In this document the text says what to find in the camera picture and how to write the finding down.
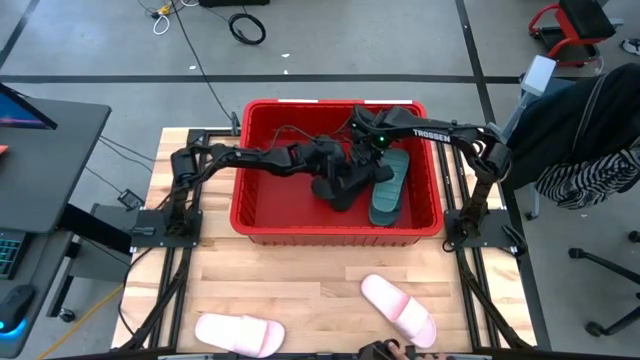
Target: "monitor screen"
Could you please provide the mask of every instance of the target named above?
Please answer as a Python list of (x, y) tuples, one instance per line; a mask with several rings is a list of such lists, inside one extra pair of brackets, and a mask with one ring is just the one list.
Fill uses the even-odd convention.
[(55, 129), (56, 123), (0, 84), (0, 127)]

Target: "human hand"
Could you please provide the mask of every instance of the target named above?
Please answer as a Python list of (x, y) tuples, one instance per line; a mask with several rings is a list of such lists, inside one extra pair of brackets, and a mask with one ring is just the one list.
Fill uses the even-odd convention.
[[(389, 351), (391, 351), (395, 360), (409, 360), (407, 355), (405, 355), (392, 341), (389, 342)], [(444, 354), (438, 354), (438, 360), (446, 360), (446, 358), (447, 357)], [(416, 360), (435, 360), (435, 358), (431, 355), (425, 355), (424, 357), (416, 356)]]

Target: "wooden tabletop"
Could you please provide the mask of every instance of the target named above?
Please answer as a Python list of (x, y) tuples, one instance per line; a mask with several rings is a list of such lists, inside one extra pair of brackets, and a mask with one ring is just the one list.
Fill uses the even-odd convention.
[[(172, 181), (169, 156), (184, 147), (188, 131), (188, 128), (163, 130), (147, 207), (155, 207), (168, 193)], [(215, 141), (235, 144), (238, 138), (223, 137)], [(447, 151), (449, 171), (455, 174), (451, 149)], [(437, 163), (435, 146), (433, 154)], [(438, 166), (436, 172), (441, 202), (446, 209)], [(468, 166), (466, 174), (469, 188), (473, 189), (475, 176)], [(191, 260), (178, 351), (223, 351), (195, 337), (196, 321), (205, 313), (248, 314), (277, 320), (287, 331), (278, 351), (285, 353), (353, 353), (375, 340), (401, 340), (360, 294), (360, 281), (372, 273), (392, 281), (431, 312), (438, 337), (429, 352), (471, 350), (455, 256), (441, 248), (444, 230), (415, 245), (398, 248), (255, 245), (236, 233), (229, 223), (234, 178), (235, 169), (224, 169), (203, 185), (202, 238)], [(452, 180), (460, 208), (462, 200), (455, 176)], [(489, 207), (501, 206), (500, 195), (494, 187)], [(134, 329), (156, 302), (165, 251), (163, 248), (152, 250), (129, 275), (122, 311)], [(535, 344), (515, 259), (498, 249), (482, 249), (482, 254), (494, 303), (518, 334)], [(467, 257), (473, 264), (471, 256)], [(179, 259), (180, 256), (176, 256), (174, 269)], [(481, 309), (476, 301), (482, 342), (488, 346)], [(167, 343), (169, 323), (167, 320), (163, 323), (161, 345)], [(129, 337), (118, 321), (113, 346), (123, 344)]]

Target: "pink slipper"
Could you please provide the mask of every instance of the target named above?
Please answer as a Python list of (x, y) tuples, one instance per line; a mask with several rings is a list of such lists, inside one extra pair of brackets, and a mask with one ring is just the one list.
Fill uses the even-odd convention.
[(436, 341), (436, 324), (416, 299), (379, 275), (367, 276), (360, 290), (405, 339), (421, 348), (428, 348)]
[(204, 314), (196, 324), (196, 337), (207, 344), (240, 355), (264, 358), (284, 341), (284, 326), (251, 316)]

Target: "red bin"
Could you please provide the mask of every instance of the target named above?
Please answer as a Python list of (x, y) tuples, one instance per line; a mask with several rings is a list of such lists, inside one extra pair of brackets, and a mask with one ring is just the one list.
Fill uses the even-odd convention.
[[(293, 125), (311, 136), (331, 134), (351, 115), (355, 104), (377, 112), (394, 105), (426, 117), (412, 101), (255, 100), (244, 112), (241, 146), (267, 149), (276, 130)], [(294, 130), (281, 131), (276, 146), (307, 140)], [(262, 245), (405, 246), (436, 235), (443, 226), (431, 143), (407, 138), (395, 143), (409, 153), (409, 172), (398, 221), (391, 227), (369, 222), (370, 186), (346, 212), (337, 212), (311, 192), (312, 177), (282, 178), (264, 171), (238, 169), (231, 203), (231, 225)]]

